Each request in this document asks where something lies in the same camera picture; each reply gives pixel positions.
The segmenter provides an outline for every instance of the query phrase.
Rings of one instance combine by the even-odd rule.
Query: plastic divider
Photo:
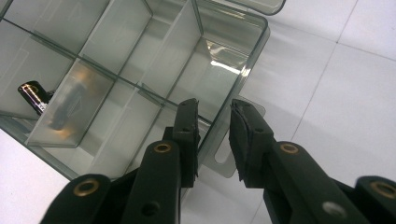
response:
[[[78,60],[26,141],[28,146],[76,147],[114,80]]]
[[[180,103],[196,98],[198,113],[215,120],[247,59],[245,54],[201,38],[169,99]]]
[[[188,1],[177,15],[141,82],[162,97],[167,97],[200,37],[194,9]]]
[[[44,149],[78,175],[87,174],[94,165],[95,157],[103,153],[100,150],[105,150],[102,145],[111,136],[114,126],[133,94],[133,86],[121,80],[116,81],[78,147],[44,147]]]
[[[72,60],[42,45],[6,21],[0,22],[0,113],[38,119],[17,88],[36,80],[46,91],[57,88]]]
[[[110,127],[111,135],[100,146],[89,173],[110,178],[124,174],[160,109],[161,105],[152,103],[135,89],[117,122]]]
[[[267,27],[263,17],[220,5],[197,0],[204,38],[235,49],[246,55],[256,48],[260,35]]]
[[[187,0],[145,0],[153,12],[154,19],[169,25],[174,23]]]
[[[109,0],[14,0],[5,18],[78,53]]]
[[[120,76],[133,83],[138,83],[149,70],[169,28],[169,24],[153,18],[123,67]]]
[[[80,55],[117,74],[150,18],[150,11],[143,0],[112,1]]]

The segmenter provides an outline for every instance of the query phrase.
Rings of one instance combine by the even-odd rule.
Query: black plastic part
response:
[[[354,189],[352,187],[350,187],[336,179],[333,179],[332,181],[334,181],[334,183],[337,185],[337,187],[345,193],[345,195],[348,197],[349,200],[353,199]]]
[[[163,140],[173,140],[173,127],[165,127],[165,131],[163,131]]]
[[[396,223],[396,183],[380,176],[358,179],[354,203],[371,223]]]
[[[120,223],[138,170],[135,169],[111,182],[110,190],[102,204],[99,218],[97,218],[95,223]]]
[[[180,147],[181,187],[192,188],[198,172],[199,131],[196,99],[186,100],[178,105],[172,139]]]
[[[262,189],[262,159],[264,153],[272,150],[274,132],[253,105],[234,99],[231,110],[229,140],[239,179],[247,188]]]
[[[104,175],[80,176],[58,194],[41,223],[97,223],[109,189]]]
[[[292,208],[291,223],[369,223],[301,146],[278,142],[268,161]]]
[[[172,141],[147,147],[121,223],[179,222],[179,156],[179,147]]]
[[[263,198],[273,224],[290,223],[291,207],[284,195],[266,189]]]

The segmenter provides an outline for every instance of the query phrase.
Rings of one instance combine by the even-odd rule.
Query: white tile floor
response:
[[[393,0],[288,0],[270,19],[272,35],[241,92],[266,108],[277,140],[301,144],[349,185],[360,175],[396,180],[395,11]],[[65,184],[20,150],[0,147],[1,223],[36,223]],[[181,218],[270,223],[261,191],[245,189],[237,174],[224,179],[205,167]]]

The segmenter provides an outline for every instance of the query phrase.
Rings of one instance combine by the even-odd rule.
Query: battery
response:
[[[29,81],[18,87],[18,92],[26,102],[35,110],[37,115],[43,114],[50,102],[49,94],[37,81]]]

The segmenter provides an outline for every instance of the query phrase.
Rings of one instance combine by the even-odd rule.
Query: plastic compartment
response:
[[[5,19],[78,53],[109,0],[14,0]]]
[[[0,114],[38,119],[17,88],[36,80],[46,91],[55,90],[73,61],[6,21],[0,22],[0,41]]]
[[[24,130],[27,146],[42,148],[50,155],[44,160],[70,177],[115,178],[138,167],[146,146],[173,125],[177,104],[196,98],[200,157],[216,148],[227,132],[228,104],[269,36],[266,20],[205,0],[101,3],[107,7],[80,52],[37,35],[75,62],[34,128],[11,113],[7,122],[21,127],[8,131]]]

